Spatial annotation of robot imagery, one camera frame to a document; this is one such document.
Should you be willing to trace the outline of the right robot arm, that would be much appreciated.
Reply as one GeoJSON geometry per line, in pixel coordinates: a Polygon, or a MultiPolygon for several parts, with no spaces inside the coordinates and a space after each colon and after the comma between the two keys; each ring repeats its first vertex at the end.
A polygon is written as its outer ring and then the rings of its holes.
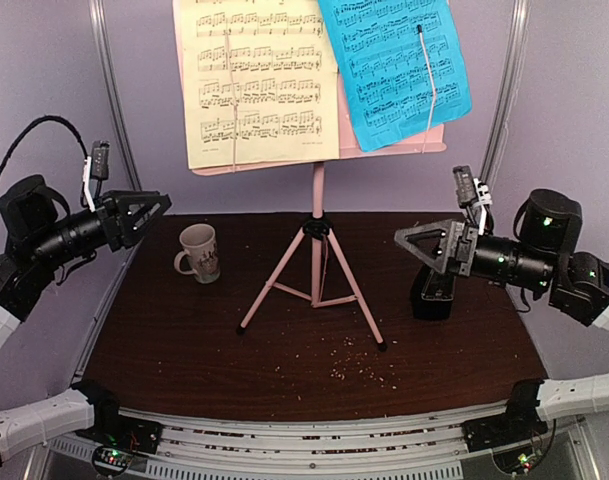
{"type": "MultiPolygon", "coordinates": [[[[586,327],[609,332],[609,263],[576,248],[580,204],[550,189],[535,189],[514,219],[513,239],[481,233],[469,222],[446,220],[399,229],[395,243],[440,275],[479,277],[548,298],[549,306],[586,327]]],[[[497,419],[514,442],[535,422],[609,411],[609,373],[514,385],[497,419]]]]}

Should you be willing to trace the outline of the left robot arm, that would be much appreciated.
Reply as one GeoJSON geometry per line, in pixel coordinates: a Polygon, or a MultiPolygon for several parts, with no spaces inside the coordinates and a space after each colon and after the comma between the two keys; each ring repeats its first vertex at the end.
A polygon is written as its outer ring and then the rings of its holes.
{"type": "MultiPolygon", "coordinates": [[[[0,198],[7,229],[0,254],[0,350],[25,322],[56,272],[92,262],[99,248],[130,249],[170,208],[171,200],[156,191],[109,191],[77,213],[44,178],[31,175],[0,198]]],[[[92,431],[107,444],[128,433],[115,395],[95,381],[79,381],[62,393],[0,411],[0,468],[19,452],[74,431],[92,431]]]]}

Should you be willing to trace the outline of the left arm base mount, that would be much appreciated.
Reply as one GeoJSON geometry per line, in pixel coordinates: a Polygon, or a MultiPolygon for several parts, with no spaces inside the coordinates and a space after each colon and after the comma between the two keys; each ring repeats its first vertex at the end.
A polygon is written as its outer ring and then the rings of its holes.
{"type": "Polygon", "coordinates": [[[120,451],[155,454],[162,430],[159,422],[107,410],[99,412],[91,427],[77,430],[75,434],[120,451]]]}

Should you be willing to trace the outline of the blue sheet music page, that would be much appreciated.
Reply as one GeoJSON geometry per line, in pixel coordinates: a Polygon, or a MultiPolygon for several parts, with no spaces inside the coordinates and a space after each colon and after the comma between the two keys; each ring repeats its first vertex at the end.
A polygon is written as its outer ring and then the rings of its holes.
{"type": "Polygon", "coordinates": [[[374,152],[472,110],[446,1],[322,1],[360,149],[374,152]]]}

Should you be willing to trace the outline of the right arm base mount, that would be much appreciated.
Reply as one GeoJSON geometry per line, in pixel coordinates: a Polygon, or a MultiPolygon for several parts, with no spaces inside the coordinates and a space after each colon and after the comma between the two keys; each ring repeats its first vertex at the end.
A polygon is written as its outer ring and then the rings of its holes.
{"type": "Polygon", "coordinates": [[[503,447],[548,432],[548,425],[535,414],[508,414],[468,420],[461,425],[470,453],[503,447]]]}

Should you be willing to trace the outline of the white ceramic mug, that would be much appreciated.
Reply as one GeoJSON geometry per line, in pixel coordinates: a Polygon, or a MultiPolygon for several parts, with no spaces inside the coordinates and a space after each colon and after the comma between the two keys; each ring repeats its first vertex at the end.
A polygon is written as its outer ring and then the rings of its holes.
{"type": "Polygon", "coordinates": [[[192,276],[200,284],[211,284],[220,277],[215,229],[204,223],[186,227],[179,235],[181,250],[174,259],[177,273],[192,276]]]}

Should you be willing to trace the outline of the aluminium front rail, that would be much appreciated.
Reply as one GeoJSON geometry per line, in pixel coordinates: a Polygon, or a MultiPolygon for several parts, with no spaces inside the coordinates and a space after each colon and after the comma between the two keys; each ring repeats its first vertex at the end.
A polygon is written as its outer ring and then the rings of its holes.
{"type": "Polygon", "coordinates": [[[153,454],[122,479],[511,479],[528,448],[544,456],[529,479],[599,479],[583,418],[513,445],[471,451],[462,425],[500,403],[426,414],[314,422],[214,420],[127,410],[161,424],[153,454]]]}

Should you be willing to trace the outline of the black metronome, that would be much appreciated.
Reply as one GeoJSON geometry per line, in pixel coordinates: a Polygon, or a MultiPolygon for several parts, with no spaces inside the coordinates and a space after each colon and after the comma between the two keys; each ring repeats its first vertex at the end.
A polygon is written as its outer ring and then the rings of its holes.
{"type": "Polygon", "coordinates": [[[424,265],[410,289],[413,317],[422,321],[445,321],[454,302],[455,276],[440,274],[424,265]]]}

